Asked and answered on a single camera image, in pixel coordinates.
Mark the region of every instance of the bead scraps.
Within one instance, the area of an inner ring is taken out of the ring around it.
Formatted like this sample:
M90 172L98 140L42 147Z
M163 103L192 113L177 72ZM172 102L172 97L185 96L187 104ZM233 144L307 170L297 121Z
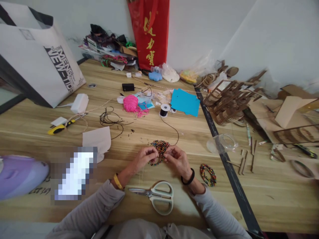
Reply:
M200 175L201 175L203 181L208 186L213 187L213 186L216 185L216 183L217 183L216 175L214 173L214 170L211 167L209 167L207 164L201 164L200 168L199 168L199 171L200 171ZM208 178L205 175L205 171L208 171L208 173L210 174L211 178Z
M170 144L168 142L165 142L164 140L154 140L150 145L154 146L157 149L159 153L159 161L154 164L149 162L149 165L157 166L163 161L164 153L166 149L170 146Z

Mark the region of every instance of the person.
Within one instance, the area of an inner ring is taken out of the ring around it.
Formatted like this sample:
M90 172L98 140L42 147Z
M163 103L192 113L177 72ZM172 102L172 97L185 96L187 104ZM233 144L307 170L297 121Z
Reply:
M149 161L155 162L158 156L155 147L142 148L134 160L117 175L120 186L124 188L136 173ZM182 176L184 183L191 179L193 171L184 151L177 146L170 146L164 157L164 161L172 164ZM177 226L174 223L160 228L155 223L142 219L128 220L114 226L104 225L110 212L119 206L125 196L125 192L119 190L117 183L114 179L107 180L53 228L46 239L89 239L92 236L93 239L251 239L232 214L212 197L208 187L196 178L187 187L190 196L201 209L210 231L191 226Z

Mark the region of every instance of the person's left hand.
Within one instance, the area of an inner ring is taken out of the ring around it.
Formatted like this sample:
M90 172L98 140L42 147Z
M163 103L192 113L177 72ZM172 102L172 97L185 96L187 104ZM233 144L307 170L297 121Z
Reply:
M154 146L142 148L136 155L135 159L129 164L129 168L138 173L149 161L156 159L159 156L157 149Z

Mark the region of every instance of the clear plastic cup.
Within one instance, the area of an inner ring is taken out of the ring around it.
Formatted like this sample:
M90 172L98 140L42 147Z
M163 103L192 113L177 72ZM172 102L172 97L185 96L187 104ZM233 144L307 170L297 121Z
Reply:
M212 153L223 154L225 152L234 151L238 147L238 143L230 134L219 134L206 143L208 150Z

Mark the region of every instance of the white charger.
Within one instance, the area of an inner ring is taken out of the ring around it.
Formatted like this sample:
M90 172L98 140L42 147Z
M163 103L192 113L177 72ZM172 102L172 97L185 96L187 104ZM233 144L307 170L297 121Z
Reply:
M75 114L82 114L85 112L88 103L89 97L87 94L78 94L73 102L71 111Z

